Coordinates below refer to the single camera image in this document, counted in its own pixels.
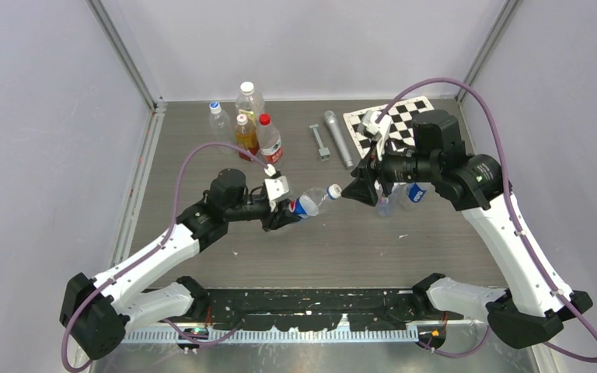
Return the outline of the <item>clear bottle pink label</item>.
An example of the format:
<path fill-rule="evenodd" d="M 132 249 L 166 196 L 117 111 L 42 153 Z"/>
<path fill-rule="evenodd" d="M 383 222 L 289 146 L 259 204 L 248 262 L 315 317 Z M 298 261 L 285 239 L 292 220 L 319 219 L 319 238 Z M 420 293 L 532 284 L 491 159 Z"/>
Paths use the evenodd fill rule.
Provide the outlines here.
<path fill-rule="evenodd" d="M 398 200 L 400 199 L 401 190 L 403 188 L 403 184 L 396 183 L 390 195 L 385 195 L 383 193 L 383 189 L 379 186 L 377 188 L 379 200 L 377 205 L 375 206 L 376 213 L 381 218 L 388 218 L 394 212 L 395 207 L 398 205 Z"/>

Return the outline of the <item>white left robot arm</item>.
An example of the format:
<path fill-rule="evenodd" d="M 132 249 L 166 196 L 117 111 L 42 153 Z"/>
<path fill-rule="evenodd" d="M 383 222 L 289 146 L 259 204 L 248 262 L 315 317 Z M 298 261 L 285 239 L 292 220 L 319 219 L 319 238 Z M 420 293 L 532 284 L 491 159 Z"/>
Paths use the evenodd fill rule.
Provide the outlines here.
<path fill-rule="evenodd" d="M 148 286 L 217 242 L 232 222 L 258 220 L 269 232 L 300 221 L 289 194 L 287 178 L 279 172 L 249 189 L 243 172 L 223 169 L 202 198 L 146 247 L 100 274 L 79 273 L 68 281 L 60 314 L 63 340 L 73 339 L 96 361 L 115 350 L 126 333 L 158 320 L 201 320 L 208 294 L 196 281 L 182 277 L 157 291 Z"/>

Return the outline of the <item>blue label clear bottle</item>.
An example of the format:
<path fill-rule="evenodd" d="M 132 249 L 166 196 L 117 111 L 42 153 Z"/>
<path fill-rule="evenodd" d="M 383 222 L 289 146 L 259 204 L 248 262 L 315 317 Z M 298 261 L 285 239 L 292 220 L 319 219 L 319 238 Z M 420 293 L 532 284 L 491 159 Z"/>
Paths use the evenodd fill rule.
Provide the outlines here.
<path fill-rule="evenodd" d="M 407 197 L 407 206 L 419 204 L 428 193 L 431 187 L 430 183 L 409 183 L 406 186 L 405 194 Z"/>

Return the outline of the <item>Pepsi label clear bottle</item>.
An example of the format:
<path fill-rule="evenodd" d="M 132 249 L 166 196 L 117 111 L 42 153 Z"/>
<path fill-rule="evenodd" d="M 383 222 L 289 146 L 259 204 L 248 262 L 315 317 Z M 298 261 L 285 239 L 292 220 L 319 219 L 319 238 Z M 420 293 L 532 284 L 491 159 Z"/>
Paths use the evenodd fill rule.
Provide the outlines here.
<path fill-rule="evenodd" d="M 312 187 L 290 203 L 290 211 L 300 218 L 312 218 L 324 214 L 336 201 L 326 194 L 326 188 Z"/>

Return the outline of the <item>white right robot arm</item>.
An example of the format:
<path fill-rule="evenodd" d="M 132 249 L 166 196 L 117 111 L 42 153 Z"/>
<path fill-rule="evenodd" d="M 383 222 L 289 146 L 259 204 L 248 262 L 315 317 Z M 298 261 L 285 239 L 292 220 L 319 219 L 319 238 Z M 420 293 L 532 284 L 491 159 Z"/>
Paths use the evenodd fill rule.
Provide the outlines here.
<path fill-rule="evenodd" d="M 589 310 L 590 296 L 560 280 L 534 243 L 500 163 L 467 152 L 458 120 L 444 110 L 419 113 L 412 124 L 414 144 L 404 147 L 390 137 L 388 117 L 379 111 L 362 117 L 357 130 L 371 147 L 343 197 L 372 206 L 379 192 L 398 183 L 430 183 L 473 226 L 507 283 L 485 288 L 435 273 L 414 285 L 415 313 L 432 319 L 447 311 L 485 322 L 508 346 L 522 349 L 547 342 Z"/>

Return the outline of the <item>white bottle cap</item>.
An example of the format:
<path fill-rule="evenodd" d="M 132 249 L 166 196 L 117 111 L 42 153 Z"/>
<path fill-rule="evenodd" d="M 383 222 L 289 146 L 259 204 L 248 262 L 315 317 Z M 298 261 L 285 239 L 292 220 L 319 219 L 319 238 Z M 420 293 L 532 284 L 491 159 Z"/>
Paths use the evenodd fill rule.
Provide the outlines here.
<path fill-rule="evenodd" d="M 332 184 L 327 187 L 326 194 L 331 200 L 336 200 L 341 197 L 342 189 L 338 184 Z"/>

